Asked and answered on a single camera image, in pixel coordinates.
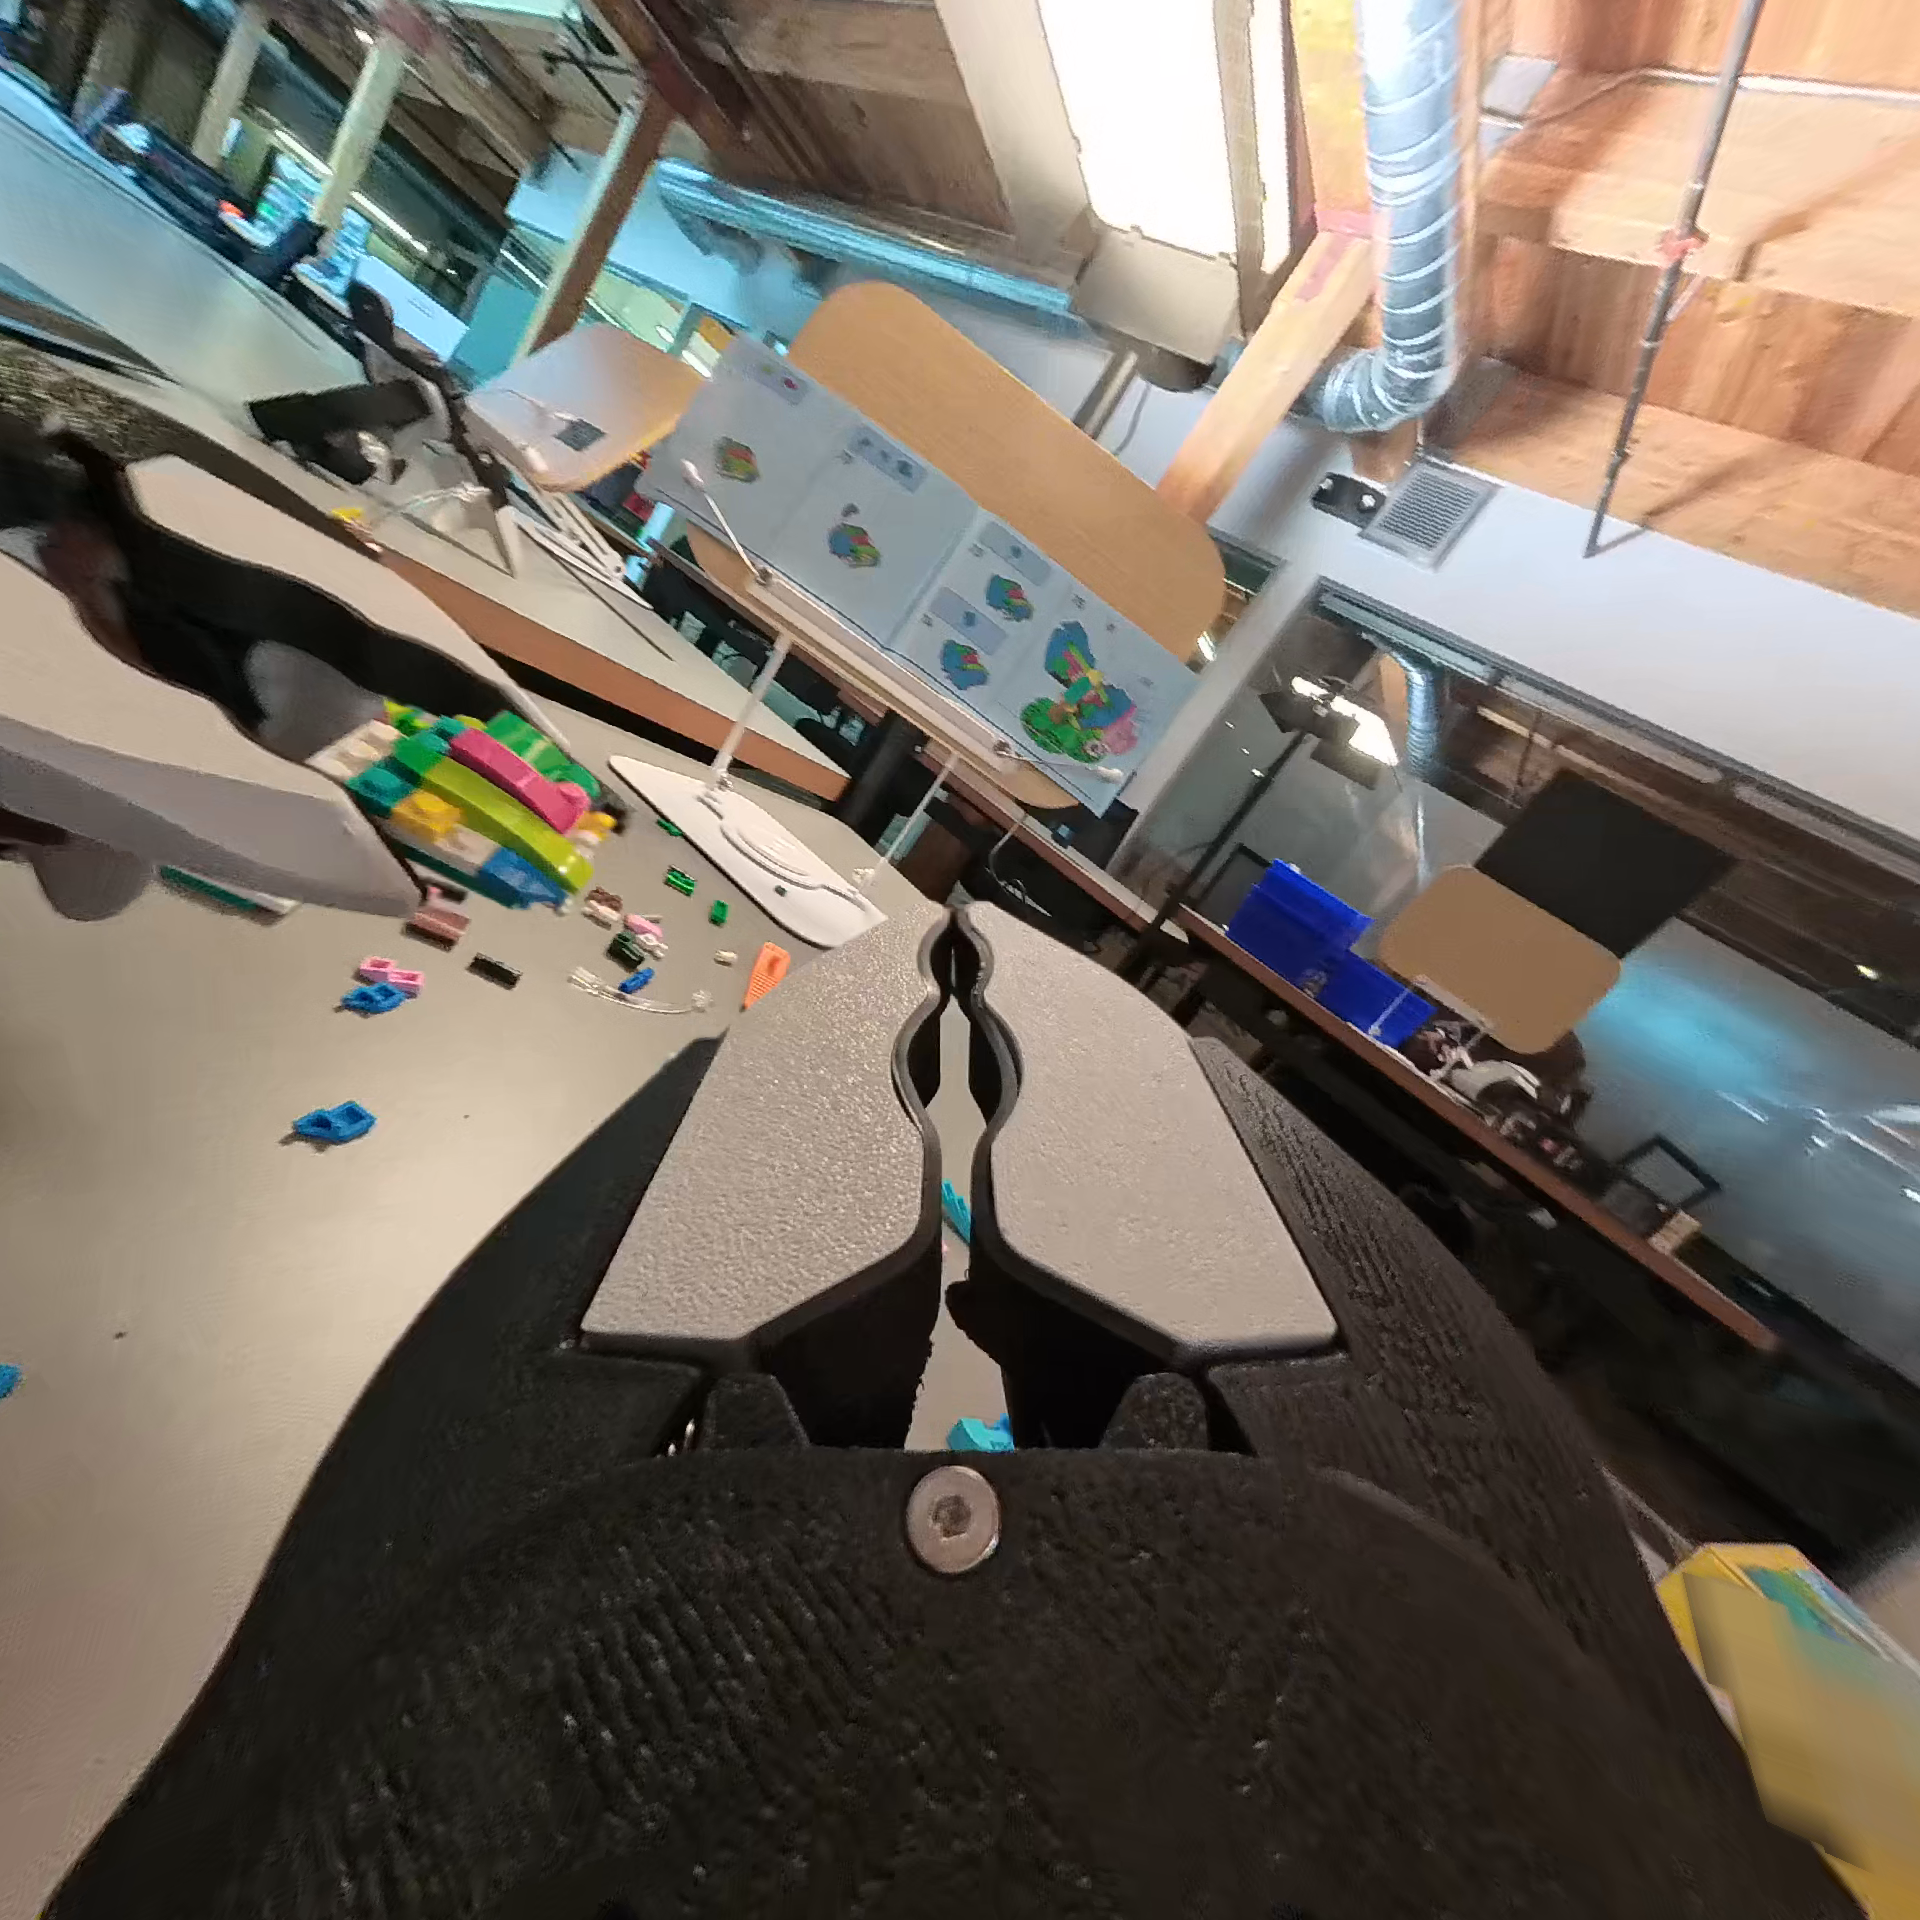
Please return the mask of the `silver ventilation duct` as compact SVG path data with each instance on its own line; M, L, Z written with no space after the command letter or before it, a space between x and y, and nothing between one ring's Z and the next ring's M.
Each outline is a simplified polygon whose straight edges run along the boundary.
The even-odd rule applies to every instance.
M1332 435L1421 423L1469 362L1479 48L1470 3L1357 3L1363 149L1378 243L1378 344L1308 383Z

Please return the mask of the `wall air vent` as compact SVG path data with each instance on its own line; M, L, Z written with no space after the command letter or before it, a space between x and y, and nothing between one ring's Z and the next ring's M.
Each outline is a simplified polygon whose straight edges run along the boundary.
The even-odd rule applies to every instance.
M1384 504L1364 522L1357 541L1439 572L1499 490L1499 477L1426 454L1384 490Z

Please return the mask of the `grey top table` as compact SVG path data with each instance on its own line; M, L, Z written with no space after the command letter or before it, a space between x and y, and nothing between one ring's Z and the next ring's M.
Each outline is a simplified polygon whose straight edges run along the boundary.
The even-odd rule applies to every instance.
M520 534L520 567L511 572L489 534L451 539L402 513L373 522L353 501L329 513L523 688L551 682L553 700L615 707L636 730L678 737L697 762L722 751L746 707L746 688L636 595L568 567L532 534Z

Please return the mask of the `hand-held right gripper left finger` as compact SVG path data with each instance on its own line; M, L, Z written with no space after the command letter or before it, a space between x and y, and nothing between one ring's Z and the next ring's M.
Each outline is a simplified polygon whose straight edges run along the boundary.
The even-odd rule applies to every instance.
M946 911L885 915L732 1019L581 1346L769 1375L813 1443L908 1443L940 1317Z

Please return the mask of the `silver ceiling pipe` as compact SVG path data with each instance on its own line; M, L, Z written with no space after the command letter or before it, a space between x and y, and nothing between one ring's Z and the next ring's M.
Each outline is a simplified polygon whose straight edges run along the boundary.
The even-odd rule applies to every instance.
M916 295L944 295L1023 316L1028 325L1085 333L1071 283L1058 269L1016 260L1014 244L981 225L901 209L857 209L813 191L769 191L722 179L692 159L658 159L658 203L680 234L707 256L750 271L767 248L860 269Z

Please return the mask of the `black tripod stand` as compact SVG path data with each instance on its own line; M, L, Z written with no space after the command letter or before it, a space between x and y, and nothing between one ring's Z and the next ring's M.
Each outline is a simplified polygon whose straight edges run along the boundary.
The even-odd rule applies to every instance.
M1178 958L1200 955L1186 923L1225 923L1267 862L1311 878L1311 833L1324 826L1314 802L1332 791L1347 799L1378 797L1406 768L1387 722L1341 677L1286 677L1266 688L1256 707L1271 739L1261 755L1249 744L1234 751L1221 816L1166 890L1151 923Z

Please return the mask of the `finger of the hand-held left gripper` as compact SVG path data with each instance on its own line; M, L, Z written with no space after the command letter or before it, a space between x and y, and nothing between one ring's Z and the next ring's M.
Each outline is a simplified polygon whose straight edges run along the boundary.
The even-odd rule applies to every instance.
M320 513L296 490L288 509L191 464L188 457L141 457L126 468L134 504L158 529L196 541L226 562L284 574L325 592L358 619L425 644L491 688L491 707L515 707L553 744L564 730L539 700L482 651L479 640L433 595L402 579L338 522Z
M422 894L343 788L110 653L18 557L2 557L2 860L64 921L120 915L164 867L374 915Z

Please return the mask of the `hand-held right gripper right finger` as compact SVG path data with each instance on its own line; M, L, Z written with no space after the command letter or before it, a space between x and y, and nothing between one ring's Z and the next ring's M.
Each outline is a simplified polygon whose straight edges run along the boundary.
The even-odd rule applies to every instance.
M1314 1360L1337 1322L1186 1028L986 904L952 912L984 1118L956 1324L1014 1443L1091 1448L1136 1378Z

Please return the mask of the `blue plastic bin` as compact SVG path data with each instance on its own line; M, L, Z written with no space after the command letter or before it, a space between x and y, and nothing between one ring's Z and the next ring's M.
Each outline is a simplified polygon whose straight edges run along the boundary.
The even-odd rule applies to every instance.
M1378 1047L1406 1047L1435 1019L1435 1003L1406 985L1396 973L1344 949L1314 983L1311 996L1341 1022L1356 1026Z
M1314 991L1368 925L1368 912L1271 860L1234 906L1225 937L1295 991Z

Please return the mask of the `dark wooden desk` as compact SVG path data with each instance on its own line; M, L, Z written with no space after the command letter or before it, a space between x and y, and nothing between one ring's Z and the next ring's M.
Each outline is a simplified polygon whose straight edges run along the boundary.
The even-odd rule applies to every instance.
M1147 933L1151 923L1151 906L1128 894L1116 878L1084 860L1077 849L1058 847L1028 812L1023 812L1005 792L976 784L972 778L949 775L946 788L956 802L984 820L994 820L1008 843L1027 847L1056 873L1077 896L1107 923L1121 923L1128 933ZM1396 1087L1406 1100L1416 1100L1427 1117L1435 1117L1451 1135L1451 1154L1469 1159L1469 1167L1500 1167L1504 1176L1530 1191L1530 1208L1552 1208L1570 1220L1590 1238L1611 1246L1614 1254L1637 1265L1648 1277L1683 1294L1695 1307L1706 1311L1718 1324L1739 1335L1749 1348L1765 1356L1783 1356L1783 1335L1758 1311L1745 1307L1736 1298L1711 1285L1677 1254L1657 1252L1648 1238L1634 1234L1621 1220L1605 1213L1587 1191L1570 1187L1556 1170L1527 1154L1520 1146L1504 1138L1485 1117L1479 1117L1463 1100L1417 1074L1401 1053L1380 1047L1364 1028L1332 1017L1314 996L1303 992L1261 958L1234 946L1225 931L1186 906L1171 911L1176 937L1169 937L1169 955L1176 967L1203 963L1230 968L1249 983L1249 991L1277 1007L1292 1026L1332 1043L1356 1070Z

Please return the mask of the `yellow lego box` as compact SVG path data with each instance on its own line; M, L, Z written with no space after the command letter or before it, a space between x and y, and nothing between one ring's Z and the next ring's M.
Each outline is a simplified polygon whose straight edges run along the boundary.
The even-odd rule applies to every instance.
M1917 1917L1917 1657L1786 1544L1695 1546L1654 1590L1766 1819Z

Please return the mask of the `open instruction booklet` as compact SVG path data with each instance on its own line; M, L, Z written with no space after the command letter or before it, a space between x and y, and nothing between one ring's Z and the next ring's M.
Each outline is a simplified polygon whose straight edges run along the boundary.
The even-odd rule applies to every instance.
M854 626L986 751L1108 812L1194 684L1036 534L782 357L750 335L728 344L654 452L662 490L736 534L782 609Z

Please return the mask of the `metal ceiling pole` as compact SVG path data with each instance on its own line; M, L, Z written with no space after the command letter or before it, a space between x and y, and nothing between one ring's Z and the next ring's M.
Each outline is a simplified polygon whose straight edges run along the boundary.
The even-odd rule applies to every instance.
M1696 137L1688 183L1679 188L1677 214L1657 243L1662 271L1657 271L1657 283L1654 283L1654 292L1648 302L1637 362L1634 362L1634 372L1631 372L1631 383L1626 383L1626 392L1621 400L1614 442L1611 442L1609 462L1605 462L1605 477L1601 477L1596 501L1590 509L1590 522L1587 522L1583 544L1580 544L1580 557L1587 557L1587 562L1596 557L1596 550L1605 544L1609 513L1611 513L1611 504L1614 504L1614 493L1621 486L1621 472L1631 462L1640 407L1645 407L1645 398L1649 389L1649 376L1657 369L1657 356L1662 356L1663 337L1667 337L1667 325L1672 325L1672 316L1677 305L1679 278L1688 271L1692 256L1704 244L1704 229L1696 220L1702 220L1702 209L1706 199L1706 184L1714 179L1718 151L1719 151L1719 142L1727 137L1727 122L1729 122L1733 104L1736 104L1745 69L1747 69L1749 52L1752 52L1752 38L1758 38L1765 11L1766 11L1766 3L1739 3L1733 13L1729 37L1727 37L1727 45L1725 45L1725 56L1718 66L1706 120L1704 120L1704 129Z

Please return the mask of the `scattered green brown lego bits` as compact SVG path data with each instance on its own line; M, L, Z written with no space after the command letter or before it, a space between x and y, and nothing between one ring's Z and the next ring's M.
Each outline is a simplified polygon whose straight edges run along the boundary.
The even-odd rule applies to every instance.
M658 894L640 904L625 900L603 882L590 882L581 894L581 915L603 933L603 952L629 973L640 967L658 967L667 955L703 955L722 968L736 968L736 949L699 942L697 925L723 931L728 904L707 900L711 915L697 915L699 882L688 867L667 867L662 873Z

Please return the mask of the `ceiling light panel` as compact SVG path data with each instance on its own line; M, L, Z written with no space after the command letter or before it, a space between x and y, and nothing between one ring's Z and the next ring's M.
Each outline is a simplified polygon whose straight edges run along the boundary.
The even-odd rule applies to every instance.
M1271 275L1295 248L1286 3L1039 3L1091 214Z

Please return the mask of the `black wall panel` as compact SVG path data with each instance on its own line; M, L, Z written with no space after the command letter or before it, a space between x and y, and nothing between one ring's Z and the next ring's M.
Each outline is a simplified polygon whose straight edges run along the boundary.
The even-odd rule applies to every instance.
M1614 955L1631 955L1733 867L1736 853L1570 769L1475 856L1480 878Z

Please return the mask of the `multicolour lego build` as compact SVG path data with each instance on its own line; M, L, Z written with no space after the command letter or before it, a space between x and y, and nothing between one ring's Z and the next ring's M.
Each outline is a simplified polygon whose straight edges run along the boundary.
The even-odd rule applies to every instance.
M603 784L515 712L474 722L389 700L306 762L343 784L402 860L503 906L589 896L616 826Z

